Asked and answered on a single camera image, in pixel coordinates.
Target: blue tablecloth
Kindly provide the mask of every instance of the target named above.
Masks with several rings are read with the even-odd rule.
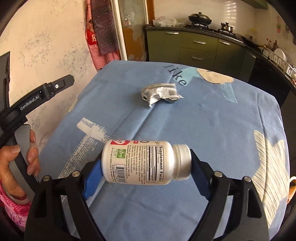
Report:
[[[176,83],[184,98],[150,108],[141,89],[153,83]],[[109,139],[187,144],[213,170],[253,177],[270,238],[278,231],[289,187],[288,147],[279,106],[264,91],[239,80],[212,84],[184,65],[113,61],[85,87],[50,137],[40,154],[40,175],[65,177],[81,169]],[[88,202],[112,241],[188,240],[207,205],[191,177],[166,186],[105,183]],[[223,234],[230,207],[231,198],[216,236]],[[76,233],[66,202],[65,210]]]

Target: wooden door frame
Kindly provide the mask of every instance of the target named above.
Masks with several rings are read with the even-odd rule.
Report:
[[[152,21],[155,19],[154,0],[146,0],[146,1],[147,1],[147,12],[148,12],[149,23],[152,23]]]

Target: gas stove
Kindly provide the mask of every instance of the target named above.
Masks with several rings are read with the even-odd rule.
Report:
[[[209,26],[204,26],[204,25],[201,25],[201,24],[192,23],[191,25],[186,25],[186,27],[191,28],[191,29],[206,30],[206,31],[209,31],[209,32],[222,34],[222,35],[225,35],[225,36],[233,38],[233,39],[237,39],[235,33],[231,33],[231,32],[228,32],[228,31],[225,31],[225,30],[222,30],[222,29],[214,30],[214,29],[209,28]]]

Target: crumpled wrapper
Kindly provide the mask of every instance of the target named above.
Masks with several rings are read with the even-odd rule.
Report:
[[[160,99],[174,103],[180,98],[183,97],[178,94],[176,84],[153,84],[142,89],[142,99],[148,102],[150,107]]]

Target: barcode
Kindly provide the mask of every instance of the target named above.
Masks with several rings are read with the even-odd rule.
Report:
[[[115,175],[119,183],[126,183],[125,165],[115,165]]]
[[[177,91],[175,91],[175,90],[169,90],[168,93],[170,95],[177,95]]]

